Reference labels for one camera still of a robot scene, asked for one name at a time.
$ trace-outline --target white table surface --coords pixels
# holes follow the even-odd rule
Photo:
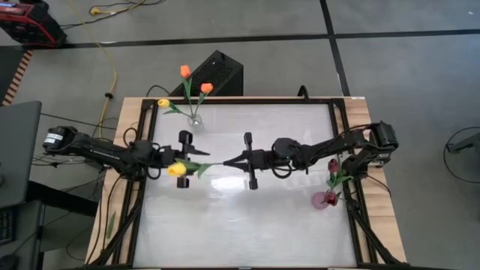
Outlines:
[[[158,114],[154,141],[180,149],[179,131],[191,127],[186,116],[165,111]],[[304,144],[333,138],[323,104],[205,104],[199,114],[204,128],[193,134],[193,144],[211,155],[191,155],[192,161],[240,155],[245,132],[253,135],[253,149],[265,150],[279,137]],[[330,159],[288,179],[257,171],[258,190],[249,190],[248,174],[235,168],[213,166],[201,179],[191,176],[188,189],[178,189],[163,170],[146,185],[134,266],[354,266],[344,203],[324,210],[311,204],[313,194],[329,188]]]

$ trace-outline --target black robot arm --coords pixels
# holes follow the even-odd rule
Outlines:
[[[75,127],[54,127],[48,130],[43,148],[48,155],[75,155],[113,167],[126,179],[139,181],[148,174],[148,168],[162,169],[175,163],[176,158],[185,159],[187,154],[209,155],[195,149],[192,134],[183,130],[178,135],[181,150],[170,145],[160,146],[147,140],[135,140],[128,147],[114,145],[111,141],[91,138]]]
[[[369,139],[365,139],[366,130],[370,131]],[[294,139],[279,138],[275,140],[271,150],[266,151],[252,150],[251,133],[246,133],[244,140],[247,150],[238,157],[224,161],[223,165],[250,173],[250,189],[258,188],[254,170],[272,170],[278,178],[285,179],[296,170],[305,170],[308,174],[308,167],[321,158],[345,151],[353,152],[355,149],[361,151],[351,154],[342,163],[342,168],[350,176],[360,176],[366,172],[370,162],[379,161],[385,164],[390,161],[390,154],[398,147],[393,127],[384,122],[351,127],[335,138],[316,145],[302,145]]]

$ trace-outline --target pink vase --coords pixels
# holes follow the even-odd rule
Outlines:
[[[312,196],[312,204],[316,209],[322,210],[329,207],[329,204],[324,202],[325,192],[317,192]]]

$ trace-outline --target concrete floor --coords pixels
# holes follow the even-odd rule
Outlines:
[[[64,1],[49,0],[61,24],[75,23]],[[74,1],[85,19],[98,1]],[[104,0],[102,4],[113,3]],[[328,0],[337,33],[480,29],[480,4],[475,0]],[[317,0],[169,0],[138,7],[92,25],[99,41],[144,41],[247,35],[325,34]],[[91,42],[81,27],[67,30],[72,43]],[[458,129],[480,126],[474,110],[480,102],[480,36],[385,37],[338,40],[352,95],[365,96],[373,120],[394,125],[400,148],[386,168],[397,222],[409,263],[450,269],[477,269],[480,263],[480,184],[466,184],[443,166],[446,140]],[[14,44],[0,32],[0,45]],[[301,84],[310,95],[341,96],[327,40],[205,43],[135,46],[109,49],[118,66],[118,86],[108,117],[118,116],[122,98],[143,96],[149,86],[173,89],[179,65],[196,67],[214,50],[244,65],[245,95],[295,95]],[[39,100],[43,111],[97,122],[113,79],[99,49],[36,50],[15,103]],[[153,95],[162,96],[163,92]],[[58,119],[40,120],[36,152],[47,128],[73,125]],[[472,153],[449,157],[452,169],[480,181]],[[34,168],[31,178],[54,188],[86,183],[97,173],[85,165]],[[90,195],[93,187],[82,194]],[[61,213],[50,211],[50,220]],[[84,217],[66,217],[51,236],[71,239],[92,225]],[[84,257],[89,233],[72,245]],[[48,241],[45,269],[78,266],[65,259],[65,245]]]

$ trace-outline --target black speaker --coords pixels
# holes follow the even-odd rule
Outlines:
[[[200,95],[202,83],[211,83],[214,88],[208,96],[243,96],[243,64],[215,50],[191,75],[190,95]],[[180,83],[170,94],[182,97],[185,87]]]

